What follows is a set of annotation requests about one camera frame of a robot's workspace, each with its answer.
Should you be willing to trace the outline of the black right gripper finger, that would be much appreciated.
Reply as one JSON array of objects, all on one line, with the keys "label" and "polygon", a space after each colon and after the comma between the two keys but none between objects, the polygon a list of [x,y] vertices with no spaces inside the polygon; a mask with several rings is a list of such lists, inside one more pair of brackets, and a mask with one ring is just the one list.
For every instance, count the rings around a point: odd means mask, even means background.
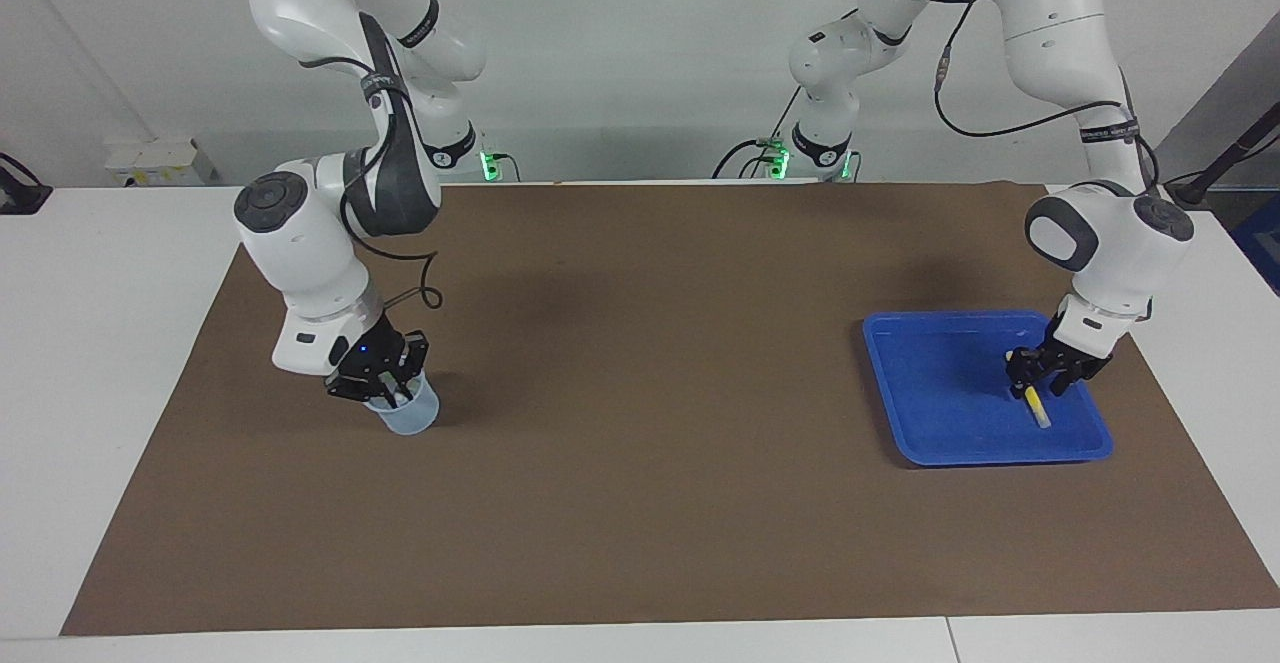
[{"label": "black right gripper finger", "polygon": [[392,372],[375,379],[356,381],[355,399],[371,411],[398,411],[413,401],[411,381],[401,381]]},{"label": "black right gripper finger", "polygon": [[404,349],[399,358],[399,394],[402,397],[419,397],[428,385],[424,372],[428,349],[429,340],[424,332],[406,332]]}]

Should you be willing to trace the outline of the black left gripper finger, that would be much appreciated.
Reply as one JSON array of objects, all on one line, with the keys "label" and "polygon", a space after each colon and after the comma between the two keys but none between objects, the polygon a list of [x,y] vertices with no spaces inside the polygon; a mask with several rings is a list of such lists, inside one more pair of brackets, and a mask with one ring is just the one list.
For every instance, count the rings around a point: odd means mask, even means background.
[{"label": "black left gripper finger", "polygon": [[1009,390],[1015,399],[1024,401],[1028,390],[1034,390],[1043,379],[1041,349],[1018,347],[1005,355],[1005,372],[1009,378]]},{"label": "black left gripper finger", "polygon": [[1061,363],[1060,370],[1055,372],[1052,381],[1050,381],[1050,390],[1055,397],[1061,397],[1076,381],[1091,380],[1097,372],[1097,361],[1070,361]]}]

